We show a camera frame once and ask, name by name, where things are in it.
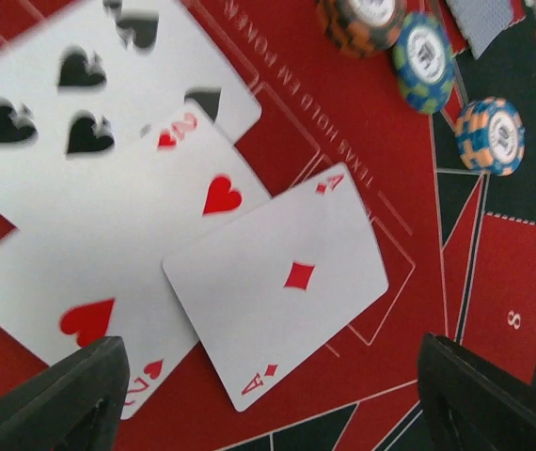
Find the spade symbol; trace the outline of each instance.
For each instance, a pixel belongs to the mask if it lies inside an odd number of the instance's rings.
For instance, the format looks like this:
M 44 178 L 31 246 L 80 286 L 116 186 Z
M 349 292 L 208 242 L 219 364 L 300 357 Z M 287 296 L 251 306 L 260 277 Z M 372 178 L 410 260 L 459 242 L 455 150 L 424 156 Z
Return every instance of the spade symbol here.
M 79 113 L 71 124 L 70 138 L 66 153 L 98 153 L 114 146 L 114 138 L 107 119 L 102 119 L 102 126 L 97 126 L 93 115 Z
M 36 139 L 38 132 L 28 118 L 32 114 L 27 107 L 22 106 L 18 113 L 10 101 L 0 100 L 0 144 L 22 143 Z
M 97 54 L 88 62 L 87 53 L 80 47 L 72 48 L 61 62 L 57 87 L 94 87 L 107 83 L 101 59 Z
M 134 46 L 141 50 L 150 50 L 157 40 L 159 15 L 127 14 L 116 22 L 118 33 L 128 46 L 131 39 Z
M 114 15 L 118 15 L 121 11 L 121 0 L 103 0 L 102 5 L 105 11 L 111 12 Z
M 220 108 L 221 92 L 222 90 L 219 87 L 195 87 L 186 91 L 184 100 L 192 99 L 196 101 L 212 122 L 215 122 L 215 119 L 218 117 L 218 109 Z

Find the black and orange poker chip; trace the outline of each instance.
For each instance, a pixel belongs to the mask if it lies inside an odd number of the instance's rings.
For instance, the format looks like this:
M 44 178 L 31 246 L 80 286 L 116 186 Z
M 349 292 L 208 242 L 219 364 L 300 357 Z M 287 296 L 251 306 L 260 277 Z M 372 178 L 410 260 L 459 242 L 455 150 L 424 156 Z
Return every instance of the black and orange poker chip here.
M 316 0 L 316 13 L 323 32 L 339 51 L 352 58 L 366 58 L 391 47 L 402 30 L 405 0 L 384 0 L 390 10 L 384 21 L 370 24 L 357 9 L 370 0 Z

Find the white playing card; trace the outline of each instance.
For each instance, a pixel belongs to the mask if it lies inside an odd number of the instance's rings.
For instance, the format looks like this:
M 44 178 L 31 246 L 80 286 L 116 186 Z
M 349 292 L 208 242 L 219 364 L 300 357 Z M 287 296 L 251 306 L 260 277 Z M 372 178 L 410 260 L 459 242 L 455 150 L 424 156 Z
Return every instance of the white playing card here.
M 243 81 L 178 1 L 143 3 L 114 15 L 102 0 L 75 2 L 0 52 L 0 139 L 29 136 L 0 143 L 0 213 L 20 229 L 87 170 L 127 151 L 187 93 L 233 142 L 260 117 Z M 153 21 L 154 43 L 137 47 L 153 41 L 144 33 Z
M 344 164 L 169 255 L 163 266 L 239 412 L 387 289 Z
M 198 342 L 162 271 L 269 195 L 195 102 L 89 173 L 47 218 L 0 243 L 0 326 L 51 365 L 124 338 L 132 416 Z

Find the blue poker chip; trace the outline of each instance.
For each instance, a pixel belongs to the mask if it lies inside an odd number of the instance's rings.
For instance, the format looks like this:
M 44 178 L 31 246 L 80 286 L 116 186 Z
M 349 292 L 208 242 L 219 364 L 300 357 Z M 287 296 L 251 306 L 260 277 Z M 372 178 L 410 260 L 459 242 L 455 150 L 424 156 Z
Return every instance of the blue poker chip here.
M 471 102 L 458 117 L 455 133 L 461 160 L 472 171 L 508 176 L 523 160 L 525 128 L 505 99 Z
M 454 86 L 453 53 L 433 15 L 408 14 L 392 55 L 398 87 L 412 108 L 431 115 L 446 106 Z

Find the small playing card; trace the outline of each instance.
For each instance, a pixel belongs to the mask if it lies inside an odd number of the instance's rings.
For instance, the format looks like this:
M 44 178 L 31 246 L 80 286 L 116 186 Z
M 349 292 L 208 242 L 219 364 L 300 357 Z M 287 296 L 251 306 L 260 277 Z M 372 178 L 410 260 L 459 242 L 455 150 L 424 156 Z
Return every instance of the small playing card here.
M 510 0 L 447 0 L 475 59 L 512 21 Z
M 187 99 L 232 142 L 260 117 L 180 2 L 65 7 L 0 51 L 0 213 L 30 227 Z
M 162 258 L 269 199 L 203 110 L 188 101 L 0 242 L 0 326 L 52 365 L 124 338 L 132 416 L 197 343 Z
M 387 289 L 344 164 L 167 256 L 164 271 L 239 412 Z

